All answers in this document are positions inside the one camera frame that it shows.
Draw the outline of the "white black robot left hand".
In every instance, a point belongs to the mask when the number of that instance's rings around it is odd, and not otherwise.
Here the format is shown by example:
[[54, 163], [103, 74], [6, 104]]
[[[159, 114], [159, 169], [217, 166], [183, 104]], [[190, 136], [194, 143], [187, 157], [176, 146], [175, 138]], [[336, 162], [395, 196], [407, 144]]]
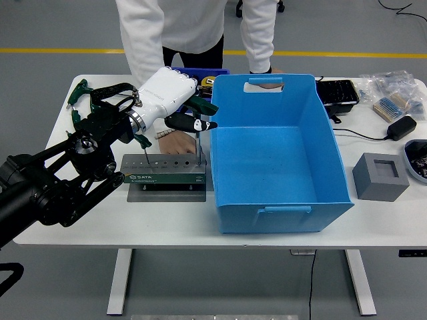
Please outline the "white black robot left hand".
[[133, 131], [145, 132], [156, 119], [163, 119], [167, 127], [188, 133], [198, 133], [218, 126], [178, 109], [185, 105], [194, 113], [215, 115], [218, 108], [198, 97], [195, 92], [197, 80], [169, 67], [162, 67], [139, 89], [140, 106], [133, 106], [127, 114], [131, 118]]

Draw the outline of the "person's right hand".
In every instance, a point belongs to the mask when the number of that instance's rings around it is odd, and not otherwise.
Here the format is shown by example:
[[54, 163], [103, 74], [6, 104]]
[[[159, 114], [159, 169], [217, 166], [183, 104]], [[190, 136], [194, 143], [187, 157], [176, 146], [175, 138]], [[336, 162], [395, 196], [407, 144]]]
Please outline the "person's right hand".
[[196, 153], [195, 139], [182, 131], [168, 129], [156, 135], [159, 150], [163, 154], [177, 155]]

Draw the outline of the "person's left hand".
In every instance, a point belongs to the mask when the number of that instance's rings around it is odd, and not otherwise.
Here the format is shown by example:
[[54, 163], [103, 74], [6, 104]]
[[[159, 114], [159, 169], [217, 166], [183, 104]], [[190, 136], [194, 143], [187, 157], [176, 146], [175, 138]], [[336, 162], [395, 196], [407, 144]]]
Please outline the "person's left hand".
[[[282, 73], [283, 71], [281, 69], [278, 69], [275, 67], [270, 67], [270, 69], [265, 72], [265, 74], [282, 74]], [[260, 83], [259, 86], [264, 89], [276, 89], [276, 88], [282, 87], [283, 85], [281, 83]]]

